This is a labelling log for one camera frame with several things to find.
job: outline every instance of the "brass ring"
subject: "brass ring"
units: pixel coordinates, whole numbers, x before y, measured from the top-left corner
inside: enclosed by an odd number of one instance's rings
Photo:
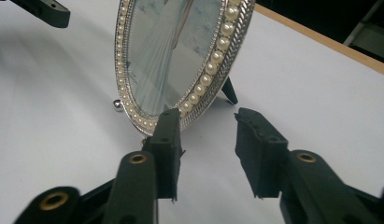
[[[63,191],[51,193],[40,203],[40,209],[43,211],[56,209],[66,203],[68,199],[68,194]]]
[[[139,164],[142,162],[145,162],[148,158],[142,154],[136,154],[133,157],[130,158],[130,163],[132,164]]]
[[[305,161],[305,162],[316,162],[317,159],[315,157],[313,157],[312,155],[308,154],[308,153],[299,153],[297,154],[297,158],[301,161]]]

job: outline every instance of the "silver frame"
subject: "silver frame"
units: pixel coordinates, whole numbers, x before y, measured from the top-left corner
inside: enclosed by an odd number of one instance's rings
[[[116,80],[125,114],[140,132],[152,136],[158,116],[145,114],[138,108],[131,93],[129,74],[123,63],[127,59],[134,6],[135,0],[120,1],[115,35]],[[217,27],[206,59],[190,87],[174,105],[180,111],[181,130],[206,111],[224,85],[247,33],[254,6],[255,0],[221,0]],[[222,53],[222,57],[215,58],[213,55],[218,51]]]

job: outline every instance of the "white tabletop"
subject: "white tabletop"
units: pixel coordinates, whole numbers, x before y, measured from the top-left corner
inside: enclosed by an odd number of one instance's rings
[[[0,223],[46,189],[98,187],[140,149],[142,135],[111,106],[118,1],[61,3],[72,11],[66,29],[0,2]],[[182,133],[178,201],[160,201],[161,223],[283,223],[278,199],[253,198],[235,155],[239,107],[380,195],[384,76],[256,12],[230,76],[239,104],[221,94]]]

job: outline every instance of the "silver ball foot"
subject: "silver ball foot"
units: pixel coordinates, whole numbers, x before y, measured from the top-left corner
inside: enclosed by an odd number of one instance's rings
[[[122,107],[121,100],[115,100],[113,101],[113,107],[117,112],[124,111],[124,108]]]

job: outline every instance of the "brown edge trim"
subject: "brown edge trim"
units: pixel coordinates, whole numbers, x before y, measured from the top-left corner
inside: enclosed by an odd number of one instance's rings
[[[283,17],[279,14],[277,14],[276,12],[266,8],[266,7],[262,7],[258,4],[255,4],[255,11],[263,14],[264,16],[274,20],[274,21],[277,21],[279,23],[282,23],[288,27],[290,27],[291,29],[293,29],[294,31],[296,32],[299,32],[301,33],[302,35],[305,35],[319,43],[321,43],[322,45],[330,48],[330,49],[333,49],[341,54],[344,54],[345,56],[349,57],[350,59],[358,62],[358,63],[361,63],[367,67],[370,67],[376,71],[378,71],[379,73],[383,74],[384,75],[384,63],[376,60],[376,59],[373,59],[365,54],[362,54],[360,53],[359,51],[355,50],[355,49],[351,49],[345,45],[342,45],[334,40],[332,40],[331,38],[325,36],[325,35],[321,35],[295,21],[292,21],[286,17]]]

